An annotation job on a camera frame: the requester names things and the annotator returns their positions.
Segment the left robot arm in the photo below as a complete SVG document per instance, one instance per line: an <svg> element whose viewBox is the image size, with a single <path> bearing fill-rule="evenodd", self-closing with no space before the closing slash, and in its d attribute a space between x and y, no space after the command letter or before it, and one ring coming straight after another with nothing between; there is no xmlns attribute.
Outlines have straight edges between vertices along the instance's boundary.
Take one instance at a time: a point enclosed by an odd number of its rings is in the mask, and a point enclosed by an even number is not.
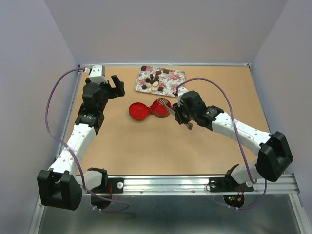
<svg viewBox="0 0 312 234"><path fill-rule="evenodd" d="M125 95L124 83L118 76L111 76L114 87L104 77L99 82L86 79L83 87L82 104L78 111L73 131L58 158L48 170L41 170L37 176L39 195L44 206L76 210L83 195L95 189L97 192L113 191L107 171L90 168L82 172L80 162L97 136L104 121L104 108L110 99Z"/></svg>

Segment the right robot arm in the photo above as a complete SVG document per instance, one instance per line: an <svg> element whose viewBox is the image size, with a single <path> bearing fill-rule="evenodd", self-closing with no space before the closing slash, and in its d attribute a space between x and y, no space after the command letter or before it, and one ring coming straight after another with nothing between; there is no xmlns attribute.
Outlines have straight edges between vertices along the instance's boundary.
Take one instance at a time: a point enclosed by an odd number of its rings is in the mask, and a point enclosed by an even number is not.
<svg viewBox="0 0 312 234"><path fill-rule="evenodd" d="M256 155L256 161L235 165L227 172L224 178L227 189L236 190L241 184L260 178L276 182L293 162L283 133L263 132L232 118L216 106L206 106L196 91L182 87L175 95L178 102L173 104L173 110L179 124L191 128L191 121L194 121L200 127L235 140Z"/></svg>

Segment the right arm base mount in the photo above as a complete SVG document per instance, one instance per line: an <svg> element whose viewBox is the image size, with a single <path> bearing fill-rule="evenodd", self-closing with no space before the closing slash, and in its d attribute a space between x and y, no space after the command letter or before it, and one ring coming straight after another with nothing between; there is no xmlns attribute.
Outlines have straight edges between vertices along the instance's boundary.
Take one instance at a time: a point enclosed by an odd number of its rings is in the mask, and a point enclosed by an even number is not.
<svg viewBox="0 0 312 234"><path fill-rule="evenodd" d="M238 184L228 176L217 176L209 178L209 182L205 188L212 193L229 193L224 195L224 202L235 208L242 208L245 202L245 192L253 192L253 186L246 183Z"/></svg>

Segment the metal serving tongs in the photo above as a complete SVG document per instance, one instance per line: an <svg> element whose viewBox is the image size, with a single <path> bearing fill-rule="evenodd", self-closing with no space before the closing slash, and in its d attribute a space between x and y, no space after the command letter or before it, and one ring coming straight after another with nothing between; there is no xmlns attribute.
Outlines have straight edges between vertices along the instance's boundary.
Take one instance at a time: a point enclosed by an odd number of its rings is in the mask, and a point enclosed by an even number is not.
<svg viewBox="0 0 312 234"><path fill-rule="evenodd" d="M162 105L171 115L175 116L175 112L169 101L165 98L158 98L158 103ZM192 123L184 123L184 125L189 129L192 130L193 124Z"/></svg>

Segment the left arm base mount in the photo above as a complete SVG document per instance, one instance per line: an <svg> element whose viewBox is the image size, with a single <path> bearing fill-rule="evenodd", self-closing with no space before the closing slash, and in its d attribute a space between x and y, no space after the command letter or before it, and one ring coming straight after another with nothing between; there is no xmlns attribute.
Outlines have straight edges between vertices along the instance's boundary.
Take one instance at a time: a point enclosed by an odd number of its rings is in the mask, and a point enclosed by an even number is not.
<svg viewBox="0 0 312 234"><path fill-rule="evenodd" d="M107 170L101 168L94 168L91 167L87 170L87 172L97 172L101 174L101 183L93 187L91 191L96 194L109 194L105 196L106 199L112 199L113 193L121 194L123 193L123 186L124 186L124 178L122 177L108 177ZM102 200L97 197L91 197L91 204L96 208L101 209L102 211L109 207L111 204L110 201Z"/></svg>

